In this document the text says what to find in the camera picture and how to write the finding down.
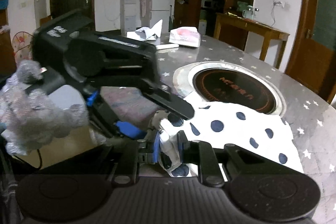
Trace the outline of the grey gloved left hand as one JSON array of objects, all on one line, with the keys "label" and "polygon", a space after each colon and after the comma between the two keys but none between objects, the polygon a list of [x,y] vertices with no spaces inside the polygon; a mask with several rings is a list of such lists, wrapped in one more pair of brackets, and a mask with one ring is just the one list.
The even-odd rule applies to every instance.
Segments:
[{"label": "grey gloved left hand", "polygon": [[53,138],[64,138],[72,130],[89,124],[84,105],[63,109],[41,88],[26,92],[25,84],[36,84],[42,79],[39,63],[23,60],[1,88],[1,126],[5,128],[1,137],[10,155],[28,155],[50,144]]}]

